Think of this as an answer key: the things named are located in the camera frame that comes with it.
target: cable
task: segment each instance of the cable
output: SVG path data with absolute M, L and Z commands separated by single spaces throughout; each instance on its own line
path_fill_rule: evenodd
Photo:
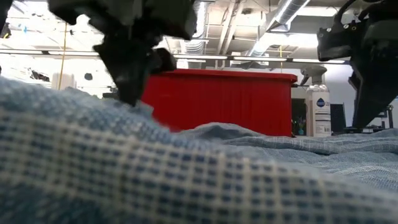
M 65 22 L 65 32 L 63 34 L 63 52 L 62 52 L 61 72 L 60 72 L 60 83 L 58 84 L 58 90 L 61 89 L 63 63 L 65 61 L 65 51 L 67 50 L 67 32 L 68 32 L 68 24 Z
M 343 7 L 340 8 L 340 10 L 337 12 L 337 14 L 335 15 L 335 18 L 333 19 L 333 26 L 340 26 L 343 27 L 342 23 L 341 23 L 341 19 L 343 18 L 343 14 L 345 11 L 347 11 L 347 9 L 350 7 L 350 5 L 352 5 L 356 0 L 348 0 L 348 2 L 346 2 Z

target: ceiling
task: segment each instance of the ceiling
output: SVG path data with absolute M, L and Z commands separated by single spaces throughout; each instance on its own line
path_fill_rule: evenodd
M 257 38 L 265 33 L 263 25 L 267 22 L 267 14 L 277 8 L 278 2 L 279 0 L 243 0 L 243 13 L 232 13 L 231 23 L 229 24 L 226 24 L 225 18 L 230 13 L 228 9 L 231 9 L 231 0 L 216 0 L 210 3 L 207 8 L 205 35 L 201 40 L 206 43 L 204 54 L 212 55 L 225 52 L 226 55 L 231 55 L 233 52 L 245 52 L 251 49 Z M 275 46 L 270 46 L 266 53 L 270 57 L 317 58 L 316 31 L 320 27 L 331 26 L 333 15 L 345 2 L 346 0 L 310 1 L 292 21 L 288 33 L 290 37 L 283 38 L 285 34 L 276 34 L 271 41 L 271 45 Z M 362 1 L 358 1 L 354 5 L 355 9 L 361 7 L 364 7 Z M 346 22 L 354 19 L 355 12 L 353 10 L 345 15 Z M 92 46 L 99 44 L 103 38 L 97 30 L 87 24 L 88 18 L 86 16 L 80 16 L 77 25 L 65 27 L 63 21 L 56 19 L 54 15 L 48 12 L 45 1 L 15 1 L 9 11 L 7 22 L 10 23 L 12 36 L 9 39 L 0 40 L 0 48 L 3 50 L 62 51 L 66 37 L 67 51 L 86 52 L 92 51 Z M 224 26 L 228 28 L 228 32 L 223 39 L 224 41 L 222 41 L 224 44 L 220 46 L 220 37 L 222 37 Z M 230 44 L 226 45 L 229 32 L 233 32 L 233 35 L 230 35 Z M 159 47 L 165 47 L 174 54 L 180 54 L 183 52 L 184 42 L 166 37 Z M 5 56 L 9 57 L 9 55 L 4 54 L 1 56 L 0 59 Z M 15 56 L 14 58 L 15 60 L 23 58 L 23 62 L 27 62 L 27 57 Z M 24 63 L 24 65 L 15 63 L 13 66 L 16 70 L 16 67 L 35 67 L 35 69 L 42 70 L 45 73 L 53 73 L 54 70 L 60 68 L 59 58 L 60 56 L 51 56 L 51 58 L 49 56 L 43 58 L 42 55 L 29 56 L 29 63 Z M 79 59 L 79 57 L 67 57 L 67 59 L 70 60 L 68 64 L 71 66 L 69 68 L 71 72 L 84 74 L 86 70 L 92 70 L 93 73 L 97 71 L 103 76 L 103 78 L 99 78 L 102 81 L 98 82 L 97 85 L 99 83 L 102 85 L 105 83 L 104 80 L 109 80 L 109 75 L 106 74 L 100 61 L 90 64 L 84 62 L 83 59 Z M 214 62 L 206 62 L 203 66 L 214 67 L 215 65 Z M 284 66 L 299 68 L 303 65 L 286 63 Z M 270 62 L 268 67 L 279 68 L 280 63 Z

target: spray bottle nozzle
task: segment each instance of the spray bottle nozzle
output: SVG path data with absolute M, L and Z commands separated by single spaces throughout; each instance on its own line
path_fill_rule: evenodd
M 301 74 L 304 75 L 300 85 L 304 85 L 310 77 L 312 77 L 313 84 L 322 83 L 322 75 L 327 72 L 327 69 L 320 65 L 311 65 L 301 69 Z

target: blue checkered cloth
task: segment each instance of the blue checkered cloth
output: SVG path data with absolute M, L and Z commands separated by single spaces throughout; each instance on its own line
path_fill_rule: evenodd
M 397 152 L 396 130 L 171 134 L 147 108 L 0 78 L 0 223 L 398 223 Z

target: robotic arm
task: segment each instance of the robotic arm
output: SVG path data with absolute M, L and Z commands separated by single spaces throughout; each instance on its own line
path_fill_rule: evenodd
M 355 2 L 348 0 L 332 28 L 317 34 L 320 61 L 351 57 L 355 128 L 369 124 L 398 95 L 398 1 L 363 1 L 373 4 L 361 12 L 358 21 L 341 23 L 343 13 Z
M 144 92 L 151 73 L 176 69 L 176 61 L 166 49 L 153 47 L 163 35 L 190 40 L 197 17 L 192 0 L 48 0 L 49 10 L 75 25 L 82 14 L 89 24 L 104 34 L 94 46 L 115 82 L 119 99 L 135 105 Z M 3 27 L 12 0 L 0 1 Z

